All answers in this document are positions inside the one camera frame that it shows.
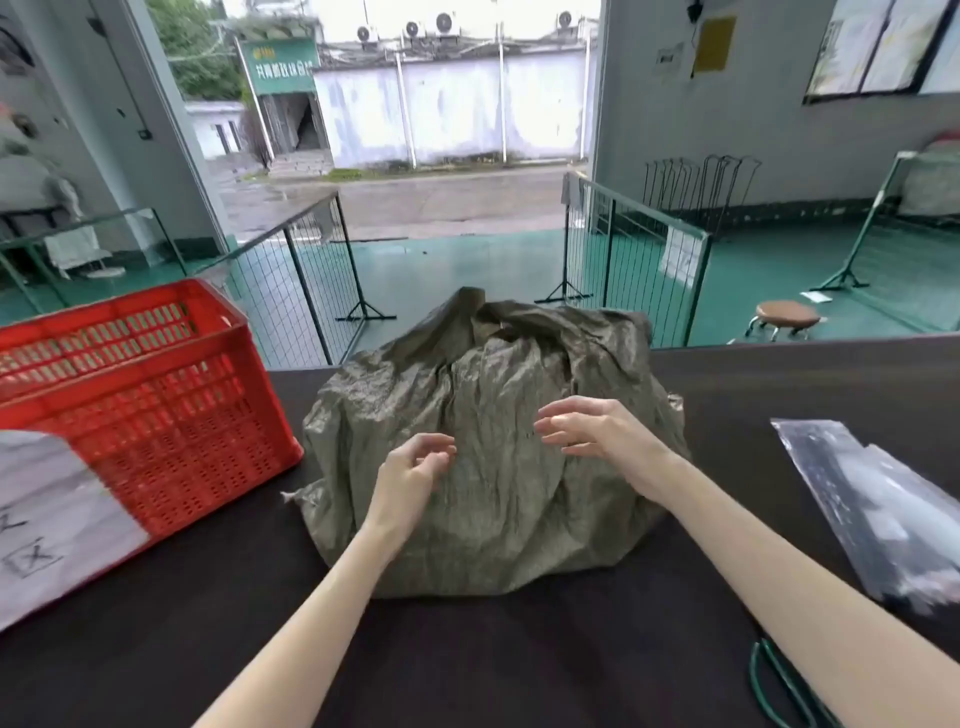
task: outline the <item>round stool seat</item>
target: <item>round stool seat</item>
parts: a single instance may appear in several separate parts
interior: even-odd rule
[[[764,301],[756,307],[756,316],[764,324],[801,331],[820,323],[816,309],[796,301]]]

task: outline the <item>roof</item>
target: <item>roof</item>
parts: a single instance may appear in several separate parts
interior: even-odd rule
[[[228,111],[242,111],[242,101],[184,101],[187,113],[225,113]]]

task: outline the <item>metal pole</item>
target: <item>metal pole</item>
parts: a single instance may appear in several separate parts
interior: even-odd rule
[[[587,92],[590,88],[590,28],[586,21],[584,28],[587,29],[587,59],[584,61],[584,107],[580,114],[580,159],[587,156]]]
[[[173,238],[170,237],[170,234],[167,232],[166,227],[160,221],[160,216],[156,214],[156,210],[151,207],[150,211],[153,213],[154,219],[156,220],[156,224],[160,228],[160,232],[163,233],[164,239],[167,241],[167,243],[170,244],[170,247],[173,249],[174,255],[177,257],[177,263],[180,264],[180,269],[183,271],[183,274],[185,276],[188,276],[189,274],[186,272],[186,262],[183,260],[183,255],[180,254],[180,248],[177,247],[177,243],[175,243],[173,241]]]
[[[893,166],[890,167],[890,171],[887,173],[887,178],[883,181],[883,185],[880,187],[880,191],[877,192],[876,197],[874,197],[874,204],[871,206],[870,212],[867,213],[867,219],[864,221],[863,227],[860,228],[860,233],[856,236],[856,241],[853,243],[852,250],[850,251],[850,254],[847,255],[847,259],[843,261],[843,267],[841,267],[839,271],[834,273],[816,288],[811,288],[811,291],[838,290],[839,288],[843,287],[847,276],[853,278],[854,288],[864,288],[869,285],[869,283],[863,283],[857,280],[856,275],[853,274],[853,259],[856,257],[856,254],[860,252],[860,247],[863,245],[863,240],[867,237],[867,231],[870,229],[870,226],[873,224],[874,218],[876,217],[876,211],[880,209],[880,206],[883,205],[883,201],[886,200],[887,188],[890,186],[890,182],[893,181],[894,175],[897,174],[897,169],[900,167],[900,163],[904,159],[912,159],[916,155],[916,152],[897,153],[897,158],[894,159]]]
[[[570,240],[570,205],[567,205],[564,209],[564,277],[561,278],[561,292],[560,295],[566,301],[566,251],[569,248]]]
[[[290,249],[290,257],[294,259],[294,268],[297,270],[297,278],[300,280],[300,288],[303,290],[303,297],[306,299],[306,307],[310,310],[310,318],[313,319],[313,327],[317,330],[317,336],[320,337],[320,346],[324,350],[327,364],[333,364],[333,358],[330,356],[330,350],[326,347],[324,339],[324,330],[320,326],[320,316],[317,315],[317,309],[313,306],[313,299],[310,297],[310,291],[306,287],[306,276],[303,274],[303,267],[300,265],[300,256],[297,255],[297,248],[294,247],[294,239],[290,235],[290,228],[284,226],[283,238],[287,241],[287,247]]]
[[[503,62],[503,21],[500,21],[496,32],[496,42],[500,48],[500,142],[502,145],[503,163],[507,163],[507,70]]]
[[[353,282],[357,285],[357,296],[360,298],[360,311],[363,317],[369,318],[367,314],[367,300],[363,297],[363,288],[360,287],[360,276],[357,275],[357,264],[353,260],[353,249],[350,246],[350,236],[347,235],[347,218],[344,217],[344,208],[340,204],[340,193],[337,192],[337,214],[340,215],[340,226],[344,229],[344,242],[347,244],[347,255],[350,258],[350,270],[353,271]]]
[[[607,291],[610,289],[610,261],[613,257],[613,216],[616,214],[616,200],[610,200],[610,222],[607,225],[607,272],[603,277],[603,306],[607,307]]]
[[[243,57],[243,51],[240,49],[240,38],[234,36],[233,45],[237,49],[237,56],[240,57],[240,65],[243,66],[243,75],[247,78],[247,86],[250,87],[250,93],[253,97],[253,108],[256,109],[256,119],[260,122],[260,131],[263,133],[263,142],[267,145],[267,157],[270,158],[270,161],[273,161],[276,158],[276,155],[274,154],[274,145],[270,143],[270,135],[267,133],[267,124],[263,120],[263,111],[260,110],[260,100],[257,98],[256,91],[253,89],[253,79],[250,76],[250,69],[247,67],[247,59]]]
[[[693,330],[693,317],[697,315],[697,305],[700,303],[700,291],[704,287],[704,274],[707,272],[707,263],[710,257],[710,249],[713,247],[713,236],[707,235],[702,243],[703,254],[700,256],[700,267],[697,269],[697,277],[693,280],[693,299],[690,301],[690,315],[686,319],[686,328],[684,329],[683,346],[690,345],[690,332]]]
[[[403,82],[403,65],[399,53],[394,53],[396,59],[396,83],[400,87],[400,112],[403,114],[403,132],[407,137],[407,148],[410,151],[410,164],[417,169],[417,148],[414,143],[414,125],[410,119],[410,110],[407,107],[407,86]]]

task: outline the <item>white wall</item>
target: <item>white wall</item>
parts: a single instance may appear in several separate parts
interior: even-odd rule
[[[222,157],[228,153],[227,150],[224,149],[224,144],[220,138],[220,135],[217,133],[216,127],[218,124],[224,130],[224,136],[227,138],[227,146],[229,147],[229,151],[240,151],[236,140],[233,138],[233,132],[230,130],[230,122],[233,122],[233,125],[237,129],[237,134],[240,134],[242,129],[242,112],[188,110],[187,114],[190,116],[190,120],[193,123],[193,131],[197,135],[197,143],[200,144],[200,150],[204,154],[205,159]]]
[[[313,78],[338,167],[407,159],[395,68],[351,68]]]
[[[403,73],[419,164],[499,154],[498,59],[407,63]]]
[[[586,60],[584,47],[506,58],[508,155],[579,157]],[[595,60],[591,52],[591,69]],[[407,61],[403,77],[417,164],[502,154],[498,58]],[[314,79],[338,167],[408,160],[395,67],[322,71]],[[587,152],[593,86],[588,87]]]
[[[833,0],[707,0],[734,14],[727,69],[690,78],[685,3],[612,0],[597,180],[642,193],[643,163],[753,155],[763,161],[748,202],[870,198],[901,149],[960,126],[960,95],[849,99],[804,106]],[[654,72],[657,50],[685,43],[680,72]]]

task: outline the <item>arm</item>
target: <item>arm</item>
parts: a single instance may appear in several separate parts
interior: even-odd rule
[[[380,466],[367,517],[347,550],[195,728],[307,728],[333,682],[373,587],[413,532],[456,448],[415,435]]]
[[[618,401],[571,397],[540,417],[544,443],[609,460],[673,512],[847,728],[958,724],[960,665],[792,547]]]

